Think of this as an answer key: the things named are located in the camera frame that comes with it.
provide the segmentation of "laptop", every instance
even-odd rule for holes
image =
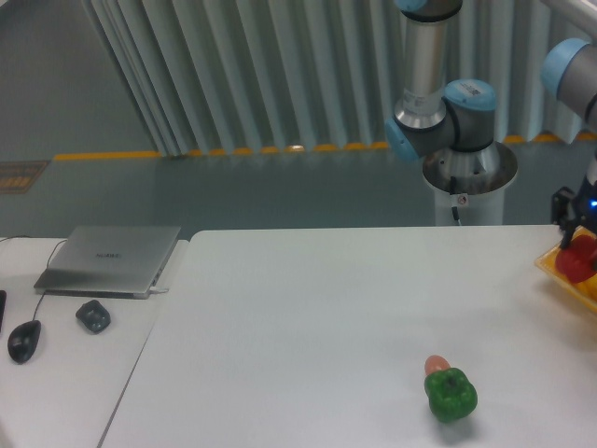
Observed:
[[[77,227],[35,283],[68,296],[146,299],[180,227]]]

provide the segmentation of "black mouse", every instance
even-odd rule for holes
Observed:
[[[39,334],[41,333],[41,322],[30,320],[12,330],[8,336],[8,354],[18,364],[24,364],[35,353]]]

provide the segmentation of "laptop logo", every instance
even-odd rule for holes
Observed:
[[[121,259],[122,255],[121,254],[110,254],[110,253],[95,254],[95,258],[97,258],[97,259]]]

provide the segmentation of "green bell pepper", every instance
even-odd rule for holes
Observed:
[[[435,371],[425,378],[429,408],[442,423],[466,417],[477,407],[477,391],[460,369]]]

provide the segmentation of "computer mouse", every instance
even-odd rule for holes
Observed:
[[[110,325],[110,314],[96,300],[88,301],[76,312],[76,318],[93,334],[101,333]]]
[[[18,364],[24,364],[35,353],[39,334],[41,333],[41,322],[30,320],[12,330],[8,336],[8,354]]]

